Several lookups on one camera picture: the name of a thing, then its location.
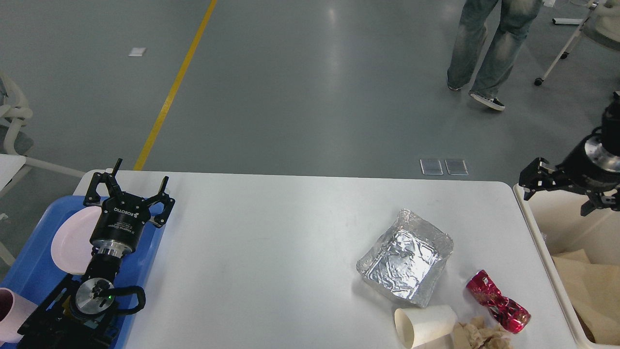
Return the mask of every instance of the white table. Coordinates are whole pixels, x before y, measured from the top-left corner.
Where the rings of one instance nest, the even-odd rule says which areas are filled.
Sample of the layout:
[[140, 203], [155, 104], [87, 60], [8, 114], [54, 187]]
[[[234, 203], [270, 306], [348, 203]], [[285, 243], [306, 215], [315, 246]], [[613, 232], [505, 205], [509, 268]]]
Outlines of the white table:
[[[402, 208], [454, 240], [430, 304], [494, 325], [464, 288], [485, 269], [532, 314], [516, 349], [577, 347], [506, 184], [135, 171], [117, 179], [150, 196], [164, 175], [177, 202], [127, 348], [402, 348], [396, 307], [355, 270]], [[449, 338], [427, 345], [442, 347]]]
[[0, 154], [0, 190], [11, 181], [25, 163], [25, 156]]

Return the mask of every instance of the aluminum foil tray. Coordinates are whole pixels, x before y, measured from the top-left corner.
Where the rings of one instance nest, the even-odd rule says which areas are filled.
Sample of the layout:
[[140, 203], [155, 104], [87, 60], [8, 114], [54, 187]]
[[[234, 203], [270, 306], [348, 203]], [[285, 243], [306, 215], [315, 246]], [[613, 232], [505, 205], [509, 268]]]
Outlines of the aluminum foil tray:
[[403, 209], [357, 262], [357, 271], [393, 301], [426, 307], [453, 247], [447, 234]]

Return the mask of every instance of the white chair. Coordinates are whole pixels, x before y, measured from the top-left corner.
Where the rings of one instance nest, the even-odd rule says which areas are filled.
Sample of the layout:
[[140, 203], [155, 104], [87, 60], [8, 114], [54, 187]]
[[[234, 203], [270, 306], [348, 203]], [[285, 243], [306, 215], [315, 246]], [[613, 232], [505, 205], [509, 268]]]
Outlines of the white chair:
[[[79, 178], [84, 175], [82, 171], [24, 156], [32, 147], [33, 142], [24, 136], [20, 129], [31, 118], [32, 111], [22, 90], [0, 71], [0, 120], [4, 119], [9, 123], [8, 127], [0, 125], [0, 134], [6, 133], [2, 148], [0, 148], [0, 197], [15, 186], [16, 182], [23, 178], [33, 166]], [[5, 218], [5, 215], [0, 215], [0, 220], [2, 218]], [[0, 258], [9, 266], [15, 262], [15, 258], [1, 242]]]
[[592, 0], [588, 3], [588, 8], [590, 11], [586, 18], [581, 21], [542, 78], [534, 80], [534, 85], [543, 84], [556, 63], [569, 56], [581, 39], [582, 34], [610, 50], [620, 51], [620, 0], [608, 0], [604, 4]]
[[[18, 85], [8, 76], [0, 71], [0, 119], [8, 121], [9, 126], [6, 129], [6, 135], [2, 142], [2, 152], [8, 155], [27, 155], [32, 147], [32, 141], [20, 133], [20, 130], [32, 118], [32, 110], [28, 105], [28, 100]], [[16, 150], [16, 142], [22, 146], [20, 152]], [[2, 197], [10, 188], [15, 186], [16, 182], [24, 177], [31, 167], [44, 168], [46, 170], [64, 173], [66, 175], [82, 178], [85, 172], [74, 170], [71, 168], [59, 166], [49, 162], [25, 157], [25, 166], [23, 166], [12, 178], [12, 181], [1, 188], [0, 197]]]

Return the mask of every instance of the jeans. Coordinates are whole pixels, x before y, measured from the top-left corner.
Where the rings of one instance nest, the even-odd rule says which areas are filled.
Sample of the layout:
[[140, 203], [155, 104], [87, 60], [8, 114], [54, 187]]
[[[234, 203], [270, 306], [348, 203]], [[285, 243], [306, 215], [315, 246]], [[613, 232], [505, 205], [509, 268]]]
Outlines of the jeans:
[[[460, 88], [471, 80], [487, 37], [486, 19], [499, 0], [467, 0], [448, 69], [448, 85]], [[470, 93], [493, 99], [508, 79], [529, 27], [543, 0], [502, 0], [500, 25], [484, 57]]]

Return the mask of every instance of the yellow floor line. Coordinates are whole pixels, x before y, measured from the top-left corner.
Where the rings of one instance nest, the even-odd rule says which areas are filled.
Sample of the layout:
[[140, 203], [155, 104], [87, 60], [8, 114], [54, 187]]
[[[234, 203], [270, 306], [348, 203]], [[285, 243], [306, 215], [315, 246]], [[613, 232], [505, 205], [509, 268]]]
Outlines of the yellow floor line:
[[189, 67], [190, 62], [192, 61], [193, 54], [194, 52], [196, 52], [198, 43], [200, 42], [200, 39], [202, 38], [202, 34], [205, 32], [205, 27], [207, 23], [209, 23], [209, 18], [211, 18], [211, 13], [213, 13], [213, 9], [215, 8], [215, 4], [217, 2], [218, 0], [211, 0], [211, 4], [209, 5], [209, 8], [206, 10], [205, 16], [202, 19], [202, 22], [200, 23], [198, 31], [196, 31], [196, 35], [194, 35], [194, 40], [192, 41], [192, 44], [190, 45], [190, 49], [187, 51], [187, 54], [185, 55], [185, 59], [183, 60], [183, 63], [181, 64], [181, 68], [179, 69], [179, 72], [177, 73], [177, 77], [174, 79], [174, 83], [172, 84], [172, 87], [170, 88], [170, 92], [168, 92], [168, 97], [166, 97], [166, 101], [164, 102], [164, 105], [161, 107], [161, 110], [159, 111], [159, 115], [157, 116], [157, 120], [155, 120], [155, 124], [153, 125], [153, 128], [151, 129], [151, 133], [149, 134], [149, 137], [146, 139], [146, 142], [144, 143], [144, 146], [142, 147], [140, 156], [138, 157], [138, 160], [136, 160], [136, 164], [133, 166], [134, 171], [142, 170], [142, 168], [144, 167], [144, 163], [146, 163], [147, 157], [151, 153], [151, 149], [153, 147], [153, 144], [155, 143], [155, 139], [157, 139], [159, 130], [161, 130], [161, 126], [164, 124], [164, 120], [166, 119], [166, 116], [168, 115], [168, 111], [170, 110], [172, 101], [174, 101], [174, 97], [177, 95], [177, 91], [179, 90], [179, 86], [181, 86], [181, 82], [183, 81], [185, 72], [187, 71], [187, 68]]

